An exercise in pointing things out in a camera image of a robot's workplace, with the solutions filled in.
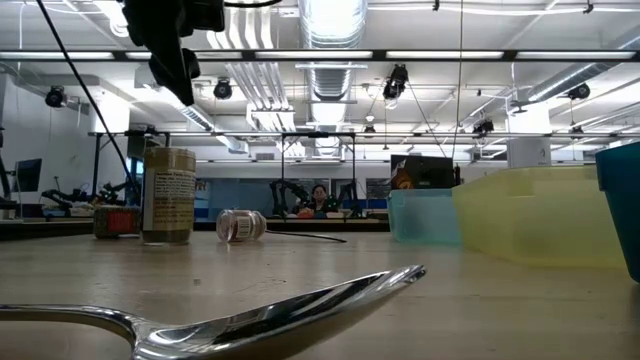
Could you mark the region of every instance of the silver spoon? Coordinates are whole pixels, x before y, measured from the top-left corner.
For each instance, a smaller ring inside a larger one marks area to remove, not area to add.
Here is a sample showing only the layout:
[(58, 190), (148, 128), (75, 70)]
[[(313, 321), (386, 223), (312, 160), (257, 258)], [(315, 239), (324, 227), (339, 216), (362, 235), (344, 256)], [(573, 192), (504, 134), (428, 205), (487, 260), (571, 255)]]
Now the silver spoon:
[(371, 274), (190, 325), (159, 324), (119, 310), (82, 305), (0, 305), (0, 321), (96, 326), (129, 341), (135, 360), (285, 359), (356, 324), (425, 273), (423, 266), (414, 265)]

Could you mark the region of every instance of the workbench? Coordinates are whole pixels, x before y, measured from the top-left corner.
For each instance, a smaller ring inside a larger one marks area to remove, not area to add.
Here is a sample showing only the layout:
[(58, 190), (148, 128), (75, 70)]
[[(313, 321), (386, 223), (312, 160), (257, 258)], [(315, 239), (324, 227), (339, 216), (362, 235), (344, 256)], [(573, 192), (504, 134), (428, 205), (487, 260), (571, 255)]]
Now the workbench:
[[(370, 318), (294, 360), (632, 359), (640, 287), (621, 270), (529, 268), (388, 233), (349, 242), (279, 237), (182, 247), (83, 235), (0, 243), (0, 303), (113, 307), (164, 323), (234, 314), (408, 264), (427, 275)], [(0, 323), (1, 359), (128, 359), (129, 345), (81, 325)]]

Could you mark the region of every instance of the translucent plastic bin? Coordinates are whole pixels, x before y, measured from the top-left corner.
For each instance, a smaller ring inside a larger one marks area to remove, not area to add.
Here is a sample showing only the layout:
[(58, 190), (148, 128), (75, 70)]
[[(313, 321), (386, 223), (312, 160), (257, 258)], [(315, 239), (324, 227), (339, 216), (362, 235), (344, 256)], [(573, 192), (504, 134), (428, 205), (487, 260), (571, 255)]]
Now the translucent plastic bin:
[(465, 247), (527, 265), (624, 267), (595, 166), (503, 170), (453, 200)]
[(393, 190), (389, 225), (398, 242), (460, 245), (451, 189)]
[(596, 163), (629, 275), (640, 282), (640, 143), (600, 151)]

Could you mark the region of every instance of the spoon handle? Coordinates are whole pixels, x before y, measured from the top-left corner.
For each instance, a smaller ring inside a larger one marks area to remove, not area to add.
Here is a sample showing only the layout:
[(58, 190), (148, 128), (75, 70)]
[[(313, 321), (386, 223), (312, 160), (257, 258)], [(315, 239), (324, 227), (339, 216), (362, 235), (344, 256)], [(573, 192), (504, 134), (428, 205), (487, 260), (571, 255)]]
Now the spoon handle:
[(119, 310), (84, 305), (0, 305), (0, 321), (48, 321), (98, 327), (135, 342), (134, 324), (145, 320)]

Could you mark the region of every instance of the teal container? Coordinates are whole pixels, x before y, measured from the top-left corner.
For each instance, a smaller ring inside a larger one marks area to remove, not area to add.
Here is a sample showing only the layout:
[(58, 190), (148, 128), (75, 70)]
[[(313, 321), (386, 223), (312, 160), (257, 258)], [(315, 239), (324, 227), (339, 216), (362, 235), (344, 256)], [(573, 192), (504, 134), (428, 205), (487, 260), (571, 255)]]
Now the teal container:
[(460, 245), (451, 189), (393, 190), (389, 226), (402, 243)]
[(629, 275), (640, 282), (640, 142), (600, 151), (596, 164)]

